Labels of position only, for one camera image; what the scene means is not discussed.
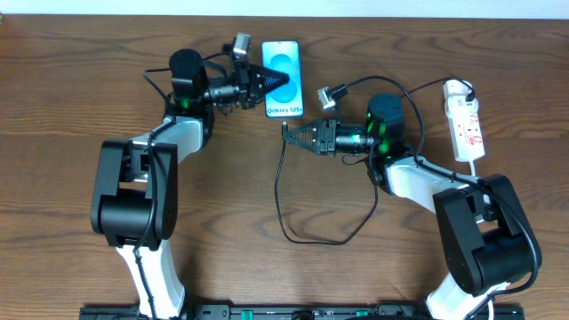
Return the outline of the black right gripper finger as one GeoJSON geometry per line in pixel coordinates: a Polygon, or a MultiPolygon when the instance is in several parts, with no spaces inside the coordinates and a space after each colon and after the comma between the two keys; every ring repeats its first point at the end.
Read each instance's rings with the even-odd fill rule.
{"type": "Polygon", "coordinates": [[[317,132],[318,121],[313,120],[307,122],[306,124],[302,124],[298,127],[289,128],[286,126],[284,128],[283,136],[284,137],[313,137],[317,132]]]}
{"type": "Polygon", "coordinates": [[[287,132],[284,135],[284,140],[295,147],[306,149],[307,151],[316,154],[316,139],[311,132],[287,132]]]}

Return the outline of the blue Galaxy smartphone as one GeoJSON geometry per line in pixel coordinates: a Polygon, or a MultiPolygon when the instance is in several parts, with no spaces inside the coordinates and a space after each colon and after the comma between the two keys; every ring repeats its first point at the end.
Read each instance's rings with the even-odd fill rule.
{"type": "Polygon", "coordinates": [[[272,71],[265,78],[265,112],[268,118],[304,115],[300,45],[294,40],[261,44],[262,66],[272,71]]]}

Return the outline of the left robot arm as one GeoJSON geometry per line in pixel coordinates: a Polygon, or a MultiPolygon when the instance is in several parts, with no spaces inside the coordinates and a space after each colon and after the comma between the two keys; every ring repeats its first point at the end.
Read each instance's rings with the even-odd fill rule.
{"type": "Polygon", "coordinates": [[[100,148],[91,224],[126,262],[140,297],[139,319],[176,319],[186,289],[175,270],[171,237],[179,204],[179,166],[212,137],[214,108],[253,108],[289,83],[282,72],[223,51],[230,68],[192,49],[169,59],[171,92],[161,92],[163,120],[129,140],[106,140],[100,148]]]}

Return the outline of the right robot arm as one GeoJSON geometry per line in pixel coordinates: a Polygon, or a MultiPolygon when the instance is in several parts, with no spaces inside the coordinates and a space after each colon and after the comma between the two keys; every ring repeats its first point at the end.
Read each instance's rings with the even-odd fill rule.
{"type": "Polygon", "coordinates": [[[495,319],[499,295],[533,285],[541,248],[510,180],[461,175],[416,156],[405,144],[403,103],[391,93],[373,96],[364,124],[319,119],[282,126],[285,145],[317,155],[362,156],[375,189],[433,212],[449,273],[416,316],[495,319]]]}

